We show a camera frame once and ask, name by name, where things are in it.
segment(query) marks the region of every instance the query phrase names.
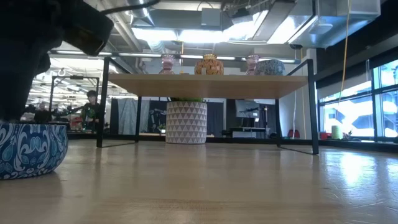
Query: white geometric planter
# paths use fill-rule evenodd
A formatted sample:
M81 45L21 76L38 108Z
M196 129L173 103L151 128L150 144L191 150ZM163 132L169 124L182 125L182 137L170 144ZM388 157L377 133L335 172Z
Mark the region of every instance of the white geometric planter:
M203 144L207 135L207 104L169 102L166 116L166 142Z

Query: blue and white ceramic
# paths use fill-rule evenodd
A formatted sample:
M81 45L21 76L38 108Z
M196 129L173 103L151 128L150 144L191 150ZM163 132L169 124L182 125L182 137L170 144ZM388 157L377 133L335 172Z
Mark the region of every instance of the blue and white ceramic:
M257 62L254 75L285 75L285 65L275 59Z
M67 151L66 126L0 124L0 180L48 174Z

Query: desk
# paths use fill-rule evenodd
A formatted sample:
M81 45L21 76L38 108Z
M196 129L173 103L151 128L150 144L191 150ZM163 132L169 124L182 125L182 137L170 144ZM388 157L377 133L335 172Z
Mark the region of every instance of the desk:
M109 63L120 68L125 73L109 74ZM292 76L298 70L307 66L307 76ZM97 147L102 147L104 112L108 81L126 89L138 96L137 107L141 108L142 96L158 97L200 97L228 99L275 99L277 120L276 143L282 144L280 129L279 98L298 90L308 84L310 98L310 124L312 134L313 154L318 154L317 108L315 102L315 77L313 60L308 59L294 68L285 76L245 76L245 75L158 75L131 74L110 57L104 58L103 86L101 92L101 108ZM141 110L137 111L137 127L139 130ZM139 140L139 131L135 141Z

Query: floor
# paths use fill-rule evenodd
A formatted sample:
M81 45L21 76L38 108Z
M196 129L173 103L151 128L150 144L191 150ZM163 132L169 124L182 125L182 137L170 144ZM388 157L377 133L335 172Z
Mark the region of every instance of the floor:
M70 141L37 178L0 181L0 223L397 223L398 157Z

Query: person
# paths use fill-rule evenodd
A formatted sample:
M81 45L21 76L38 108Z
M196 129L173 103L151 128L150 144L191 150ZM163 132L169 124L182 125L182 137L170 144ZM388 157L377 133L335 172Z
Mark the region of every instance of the person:
M81 111L82 125L85 129L95 130L98 125L98 115L100 113L100 104L97 103L97 92L90 90L87 93L88 103L86 103Z
M51 113L45 109L45 103L39 104L39 110L35 112L34 121L37 124L45 124L51 121Z

